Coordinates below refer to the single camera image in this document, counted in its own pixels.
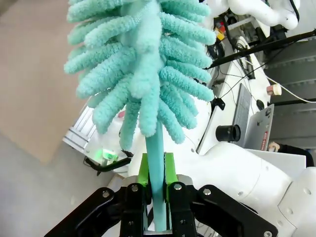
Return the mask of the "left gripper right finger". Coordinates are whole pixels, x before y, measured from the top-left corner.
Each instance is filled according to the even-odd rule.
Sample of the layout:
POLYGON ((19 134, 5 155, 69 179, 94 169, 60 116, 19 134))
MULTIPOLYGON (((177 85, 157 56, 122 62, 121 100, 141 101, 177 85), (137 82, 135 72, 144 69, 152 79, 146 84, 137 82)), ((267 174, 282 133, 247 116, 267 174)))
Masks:
POLYGON ((196 237, 195 221, 221 237, 275 237, 276 227, 213 185, 199 189, 188 176, 176 175, 172 153, 164 155, 166 200, 174 237, 196 237))

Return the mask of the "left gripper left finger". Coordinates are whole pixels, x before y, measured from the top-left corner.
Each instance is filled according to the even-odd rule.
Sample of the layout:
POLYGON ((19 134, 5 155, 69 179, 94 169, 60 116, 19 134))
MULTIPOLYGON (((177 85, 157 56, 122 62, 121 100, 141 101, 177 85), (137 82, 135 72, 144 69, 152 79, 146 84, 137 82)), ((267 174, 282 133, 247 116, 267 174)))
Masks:
POLYGON ((142 237, 150 192, 148 156, 143 154, 137 176, 126 178, 116 192, 107 187, 97 189, 46 236, 101 237, 120 223, 119 236, 142 237))

